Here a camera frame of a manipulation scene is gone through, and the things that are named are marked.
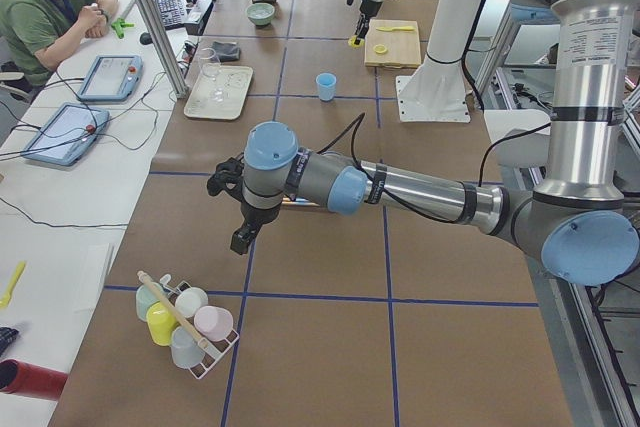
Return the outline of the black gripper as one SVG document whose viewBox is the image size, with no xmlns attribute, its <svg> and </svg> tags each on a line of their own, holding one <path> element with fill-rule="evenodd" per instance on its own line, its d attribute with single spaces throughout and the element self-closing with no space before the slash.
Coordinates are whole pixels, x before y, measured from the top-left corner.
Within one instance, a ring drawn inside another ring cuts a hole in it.
<svg viewBox="0 0 640 427">
<path fill-rule="evenodd" d="M 242 226 L 231 237 L 230 248 L 239 255 L 249 252 L 261 228 L 273 222 L 279 215 L 280 205 L 270 208 L 259 208 L 249 204 L 246 200 L 241 203 L 241 213 L 244 218 Z"/>
<path fill-rule="evenodd" d="M 381 6 L 382 1 L 379 0 L 361 0 L 360 17 L 352 37 L 353 45 L 361 45 L 364 42 L 369 30 L 369 22 L 378 15 Z"/>
</svg>

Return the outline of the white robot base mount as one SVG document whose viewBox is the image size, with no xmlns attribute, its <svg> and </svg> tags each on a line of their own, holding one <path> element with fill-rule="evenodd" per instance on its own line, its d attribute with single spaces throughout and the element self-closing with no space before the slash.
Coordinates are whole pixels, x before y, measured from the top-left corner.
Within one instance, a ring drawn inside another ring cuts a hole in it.
<svg viewBox="0 0 640 427">
<path fill-rule="evenodd" d="M 422 65 L 412 76 L 396 78 L 402 122 L 470 121 L 462 59 L 481 1 L 439 0 Z"/>
</svg>

